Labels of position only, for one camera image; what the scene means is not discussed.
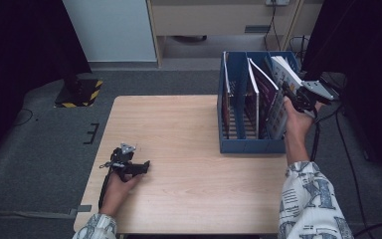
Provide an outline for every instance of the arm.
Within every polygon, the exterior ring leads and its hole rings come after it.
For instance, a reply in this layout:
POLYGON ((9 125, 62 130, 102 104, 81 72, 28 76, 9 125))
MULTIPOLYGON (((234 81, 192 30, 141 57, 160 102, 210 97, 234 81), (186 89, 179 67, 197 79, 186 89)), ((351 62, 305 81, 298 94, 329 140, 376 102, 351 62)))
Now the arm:
POLYGON ((98 214, 80 229, 73 239, 115 239, 117 211, 128 196, 129 191, 141 180, 142 175, 122 182, 116 173, 112 173, 106 186, 103 204, 98 214))
POLYGON ((353 238, 337 203, 333 185, 319 167, 309 161, 305 137, 313 119, 297 112, 289 99, 285 99, 284 104, 288 168, 278 238, 353 238))
POLYGON ((313 123, 313 118, 297 112, 288 97, 284 100, 287 113, 285 147, 287 165, 298 161, 309 161, 309 156, 305 148, 305 137, 313 123))

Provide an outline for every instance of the wooden table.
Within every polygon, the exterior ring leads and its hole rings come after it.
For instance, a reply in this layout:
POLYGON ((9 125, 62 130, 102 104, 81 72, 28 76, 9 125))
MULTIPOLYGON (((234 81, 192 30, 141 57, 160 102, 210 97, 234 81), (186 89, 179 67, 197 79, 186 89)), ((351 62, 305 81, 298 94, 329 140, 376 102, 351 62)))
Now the wooden table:
POLYGON ((74 225, 97 213, 113 150, 136 146, 134 163, 150 168, 117 216, 123 234, 277 233, 287 167, 283 154, 221 154, 217 96, 115 99, 74 225))

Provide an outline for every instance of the dark fabric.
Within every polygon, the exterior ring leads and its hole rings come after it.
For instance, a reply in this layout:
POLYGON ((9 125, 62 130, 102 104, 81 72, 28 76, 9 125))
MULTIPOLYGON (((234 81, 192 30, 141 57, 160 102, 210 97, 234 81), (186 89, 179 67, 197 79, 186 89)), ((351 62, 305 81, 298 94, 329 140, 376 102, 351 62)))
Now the dark fabric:
POLYGON ((73 74, 91 71, 62 0, 0 0, 0 140, 27 92, 63 78, 45 32, 60 63, 73 74))
POLYGON ((306 80, 347 76, 341 96, 368 158, 382 162, 382 4, 325 0, 302 64, 306 80))

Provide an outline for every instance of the book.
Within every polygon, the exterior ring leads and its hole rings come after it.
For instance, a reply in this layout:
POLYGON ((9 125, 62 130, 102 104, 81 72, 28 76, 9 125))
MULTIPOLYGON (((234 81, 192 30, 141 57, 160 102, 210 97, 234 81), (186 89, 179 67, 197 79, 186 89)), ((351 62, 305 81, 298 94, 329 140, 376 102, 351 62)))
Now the book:
POLYGON ((246 133, 246 136, 259 138, 259 110, 260 110, 260 92, 257 87, 252 68, 250 67, 250 60, 248 61, 248 78, 247 78, 247 91, 245 95, 244 112, 251 124, 252 132, 254 135, 246 133))
POLYGON ((267 121, 267 130, 271 139, 280 139, 287 129, 287 112, 284 106, 282 84, 287 82, 290 89, 296 94, 296 90, 301 86, 301 79, 281 56, 272 57, 272 75, 274 82, 280 89, 280 93, 277 95, 271 109, 267 121))
POLYGON ((254 61, 249 59, 249 71, 260 92, 259 101, 259 138, 267 137, 266 125, 279 92, 278 86, 254 61))
POLYGON ((231 135, 231 97, 233 96, 231 93, 231 87, 229 82, 229 75, 228 75, 228 53, 223 53, 223 74, 224 74, 224 86, 223 86, 223 95, 222 95, 222 118, 223 118, 223 125, 224 125, 224 131, 226 135, 226 139, 229 139, 231 135))

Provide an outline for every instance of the printed shirt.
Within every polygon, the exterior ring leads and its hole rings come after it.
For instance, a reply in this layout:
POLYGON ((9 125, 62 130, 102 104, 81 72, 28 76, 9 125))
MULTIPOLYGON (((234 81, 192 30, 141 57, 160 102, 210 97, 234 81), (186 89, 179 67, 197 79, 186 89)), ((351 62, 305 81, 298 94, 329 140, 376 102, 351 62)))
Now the printed shirt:
POLYGON ((116 222, 105 214, 95 214, 73 239, 116 239, 116 222))
POLYGON ((287 168, 278 238, 353 238, 333 185, 314 162, 296 162, 287 168))

